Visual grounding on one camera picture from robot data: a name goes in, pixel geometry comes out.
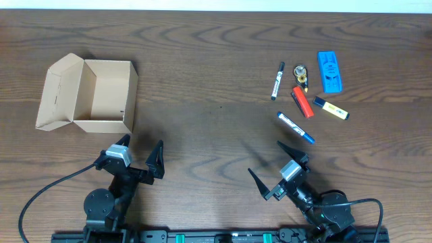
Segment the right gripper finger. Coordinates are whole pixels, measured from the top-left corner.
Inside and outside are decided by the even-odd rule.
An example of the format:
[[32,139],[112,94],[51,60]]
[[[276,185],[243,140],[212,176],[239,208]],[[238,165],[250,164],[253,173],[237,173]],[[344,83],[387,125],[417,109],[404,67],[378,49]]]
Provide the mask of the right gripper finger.
[[269,199],[271,195],[270,195],[270,190],[268,189],[268,187],[266,187],[266,185],[259,179],[259,177],[253,172],[253,170],[251,170],[251,168],[248,168],[248,172],[250,173],[250,175],[254,179],[261,196],[264,199]]
[[308,155],[305,152],[292,148],[280,141],[277,141],[277,144],[299,165],[306,165],[308,163]]

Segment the blue white marker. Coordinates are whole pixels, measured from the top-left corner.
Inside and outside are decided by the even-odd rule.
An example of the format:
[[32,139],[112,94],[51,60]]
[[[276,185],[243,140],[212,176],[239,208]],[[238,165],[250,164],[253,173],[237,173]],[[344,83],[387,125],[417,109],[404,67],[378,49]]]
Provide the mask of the blue white marker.
[[287,126],[289,126],[291,129],[293,129],[293,131],[295,131],[299,136],[301,136],[303,139],[305,139],[307,142],[309,142],[310,144],[314,144],[315,143],[315,139],[310,136],[308,133],[306,133],[299,125],[297,125],[296,123],[294,123],[288,116],[286,116],[284,113],[282,112],[278,112],[277,113],[277,117],[283,122],[285,123]]

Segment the brown cardboard box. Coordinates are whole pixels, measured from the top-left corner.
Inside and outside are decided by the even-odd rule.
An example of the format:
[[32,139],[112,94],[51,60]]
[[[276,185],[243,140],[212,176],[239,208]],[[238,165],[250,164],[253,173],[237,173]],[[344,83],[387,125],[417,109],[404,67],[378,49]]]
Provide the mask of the brown cardboard box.
[[47,70],[35,128],[51,131],[75,123],[88,133],[130,133],[137,87],[131,61],[70,53]]

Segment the yellow highlighter pen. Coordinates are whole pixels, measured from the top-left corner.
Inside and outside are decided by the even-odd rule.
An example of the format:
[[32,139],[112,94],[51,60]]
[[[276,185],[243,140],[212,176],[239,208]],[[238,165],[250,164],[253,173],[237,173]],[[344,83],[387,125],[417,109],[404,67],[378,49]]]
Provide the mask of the yellow highlighter pen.
[[330,102],[328,102],[325,99],[322,99],[320,97],[315,97],[313,100],[313,103],[316,106],[322,108],[323,110],[331,113],[332,115],[334,115],[340,119],[348,120],[348,118],[350,117],[350,114],[347,111],[331,104]]

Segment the red black stapler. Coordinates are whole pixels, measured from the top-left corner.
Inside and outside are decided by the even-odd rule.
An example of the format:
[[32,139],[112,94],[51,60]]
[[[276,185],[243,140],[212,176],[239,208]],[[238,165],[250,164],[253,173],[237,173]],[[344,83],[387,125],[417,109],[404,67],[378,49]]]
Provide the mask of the red black stapler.
[[291,96],[293,97],[295,103],[297,104],[299,110],[301,111],[301,113],[305,118],[309,119],[315,115],[301,87],[299,86],[294,87],[292,89]]

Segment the black white marker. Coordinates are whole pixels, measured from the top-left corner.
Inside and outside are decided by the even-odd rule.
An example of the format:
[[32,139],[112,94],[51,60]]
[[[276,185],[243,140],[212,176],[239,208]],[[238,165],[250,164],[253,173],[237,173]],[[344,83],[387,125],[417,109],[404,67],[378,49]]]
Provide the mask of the black white marker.
[[285,63],[282,61],[279,65],[279,69],[278,69],[277,75],[275,77],[275,82],[274,82],[273,90],[271,93],[271,100],[272,101],[274,101],[277,98],[281,79],[282,79],[282,76],[284,74],[284,68],[285,68]]

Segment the blue plastic case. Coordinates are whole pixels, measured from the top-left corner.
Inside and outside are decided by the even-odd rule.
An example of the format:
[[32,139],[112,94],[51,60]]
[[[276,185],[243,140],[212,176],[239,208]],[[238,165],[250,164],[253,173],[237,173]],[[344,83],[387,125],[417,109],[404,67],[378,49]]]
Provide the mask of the blue plastic case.
[[319,51],[317,60],[323,92],[340,93],[343,89],[338,60],[334,51]]

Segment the clear correction tape dispenser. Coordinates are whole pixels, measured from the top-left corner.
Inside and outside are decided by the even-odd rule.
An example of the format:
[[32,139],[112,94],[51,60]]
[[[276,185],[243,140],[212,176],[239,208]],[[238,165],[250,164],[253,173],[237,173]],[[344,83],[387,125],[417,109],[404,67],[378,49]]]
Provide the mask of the clear correction tape dispenser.
[[308,74],[306,66],[303,64],[295,66],[293,75],[295,76],[296,83],[301,86],[305,92],[308,92]]

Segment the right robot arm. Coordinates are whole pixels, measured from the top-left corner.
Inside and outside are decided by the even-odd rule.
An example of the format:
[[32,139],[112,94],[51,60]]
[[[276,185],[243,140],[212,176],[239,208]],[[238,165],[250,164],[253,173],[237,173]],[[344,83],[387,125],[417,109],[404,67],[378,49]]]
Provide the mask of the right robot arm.
[[340,190],[317,192],[307,181],[308,155],[282,142],[277,143],[290,160],[280,170],[282,180],[268,189],[259,177],[248,169],[265,200],[271,197],[281,200],[288,197],[301,211],[304,218],[314,226],[306,233],[307,242],[360,242],[360,236],[353,226],[355,219],[347,205],[347,196]]

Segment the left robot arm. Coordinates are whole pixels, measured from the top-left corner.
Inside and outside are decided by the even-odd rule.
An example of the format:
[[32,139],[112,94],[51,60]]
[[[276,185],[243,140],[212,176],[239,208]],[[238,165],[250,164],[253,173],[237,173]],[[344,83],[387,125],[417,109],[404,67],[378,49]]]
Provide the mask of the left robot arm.
[[152,185],[165,174],[163,141],[158,141],[145,164],[148,169],[131,166],[130,135],[112,144],[94,162],[97,170],[113,176],[107,189],[90,192],[84,200],[85,242],[139,242],[140,234],[126,223],[126,214],[139,184]]

